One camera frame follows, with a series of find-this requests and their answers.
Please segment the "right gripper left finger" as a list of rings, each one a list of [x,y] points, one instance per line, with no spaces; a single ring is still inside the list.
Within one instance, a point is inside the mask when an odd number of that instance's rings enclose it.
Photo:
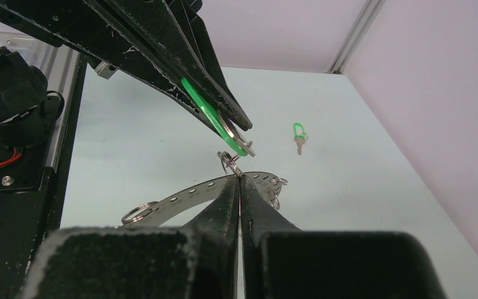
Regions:
[[[20,298],[236,298],[240,181],[181,227],[53,232]]]

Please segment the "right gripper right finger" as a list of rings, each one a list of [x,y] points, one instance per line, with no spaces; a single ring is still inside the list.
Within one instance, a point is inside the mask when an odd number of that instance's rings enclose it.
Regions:
[[[240,180],[247,298],[445,298],[421,242],[398,231],[303,231]]]

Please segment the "large metal keyring disc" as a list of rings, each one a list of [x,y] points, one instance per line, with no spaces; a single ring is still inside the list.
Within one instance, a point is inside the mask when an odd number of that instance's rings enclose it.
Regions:
[[[223,169],[225,171],[230,170],[230,174],[226,173],[224,176],[188,187],[161,201],[140,204],[121,218],[121,226],[126,228],[136,225],[159,227],[195,206],[216,199],[224,188],[227,179],[238,178],[241,174],[253,180],[265,202],[276,210],[280,209],[279,195],[283,187],[288,184],[287,179],[266,171],[242,171],[237,165],[238,154],[232,156],[225,151],[219,151],[217,156],[221,160]]]

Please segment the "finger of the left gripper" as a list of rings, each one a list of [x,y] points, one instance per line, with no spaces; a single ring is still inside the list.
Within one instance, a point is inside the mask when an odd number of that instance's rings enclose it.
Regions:
[[[247,131],[253,124],[228,88],[203,20],[187,1],[112,1],[174,79],[186,78],[223,116]]]
[[[207,117],[112,1],[0,1],[0,22],[52,46],[66,45],[166,94],[205,124]],[[199,16],[201,1],[187,1]]]

